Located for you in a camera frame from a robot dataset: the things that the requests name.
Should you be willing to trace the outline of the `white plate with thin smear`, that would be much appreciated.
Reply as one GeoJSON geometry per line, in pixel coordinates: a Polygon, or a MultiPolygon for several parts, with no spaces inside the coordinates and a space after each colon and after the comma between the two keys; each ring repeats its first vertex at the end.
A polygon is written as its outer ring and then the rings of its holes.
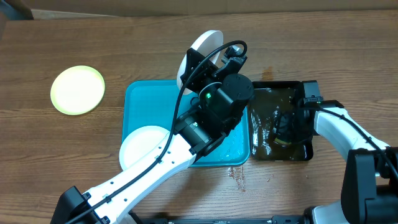
{"type": "MultiPolygon", "coordinates": [[[[196,41],[191,45],[191,48],[201,53],[203,56],[207,56],[214,49],[223,45],[223,33],[220,30],[208,30],[204,32],[196,41]]],[[[180,90],[182,87],[181,76],[184,74],[187,67],[187,55],[184,56],[180,67],[177,72],[177,86],[180,90]]]]}

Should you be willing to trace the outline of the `green yellow sponge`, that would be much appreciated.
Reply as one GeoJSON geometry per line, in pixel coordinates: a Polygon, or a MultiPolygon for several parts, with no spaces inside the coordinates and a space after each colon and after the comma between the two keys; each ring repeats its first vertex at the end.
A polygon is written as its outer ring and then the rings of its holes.
{"type": "Polygon", "coordinates": [[[294,140],[294,133],[290,125],[275,126],[274,142],[282,145],[290,145],[294,140]]]}

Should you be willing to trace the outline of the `yellow plate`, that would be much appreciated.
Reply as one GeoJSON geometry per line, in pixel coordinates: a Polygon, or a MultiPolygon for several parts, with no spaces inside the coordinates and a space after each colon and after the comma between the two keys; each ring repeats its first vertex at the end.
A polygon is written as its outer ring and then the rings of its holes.
{"type": "Polygon", "coordinates": [[[93,110],[104,97],[105,82],[93,67],[77,65],[60,73],[50,89],[53,106],[67,115],[81,115],[93,110]]]}

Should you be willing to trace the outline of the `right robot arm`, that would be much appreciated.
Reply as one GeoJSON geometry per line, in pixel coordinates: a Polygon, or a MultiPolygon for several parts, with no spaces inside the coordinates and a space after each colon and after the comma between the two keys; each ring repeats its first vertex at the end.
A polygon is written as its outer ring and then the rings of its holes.
{"type": "Polygon", "coordinates": [[[310,143],[324,137],[346,162],[339,201],[306,209],[305,223],[397,223],[397,148],[362,128],[336,100],[325,101],[316,81],[294,88],[291,111],[280,113],[274,141],[310,143]]]}

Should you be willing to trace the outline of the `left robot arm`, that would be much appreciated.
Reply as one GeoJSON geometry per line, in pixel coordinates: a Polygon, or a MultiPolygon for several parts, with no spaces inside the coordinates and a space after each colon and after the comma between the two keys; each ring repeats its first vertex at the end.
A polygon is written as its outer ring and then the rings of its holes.
{"type": "Polygon", "coordinates": [[[254,96],[252,81],[240,74],[247,45],[242,40],[215,49],[223,53],[217,67],[211,55],[187,50],[182,89],[198,95],[186,112],[174,111],[169,129],[144,126],[133,131],[120,149],[121,173],[81,193],[61,194],[52,223],[133,223],[131,210],[174,174],[209,155],[240,123],[254,96]]]}

